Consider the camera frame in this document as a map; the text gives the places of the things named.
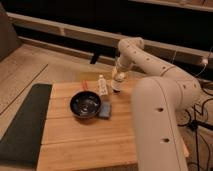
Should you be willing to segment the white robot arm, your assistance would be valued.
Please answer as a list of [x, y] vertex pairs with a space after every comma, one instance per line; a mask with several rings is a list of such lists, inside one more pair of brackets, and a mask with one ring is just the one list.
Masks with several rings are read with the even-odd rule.
[[121, 39], [118, 49], [113, 90], [121, 90], [124, 73], [132, 65], [146, 73], [131, 94], [139, 171], [188, 171], [175, 113], [196, 103], [200, 83], [181, 68], [145, 52], [140, 37]]

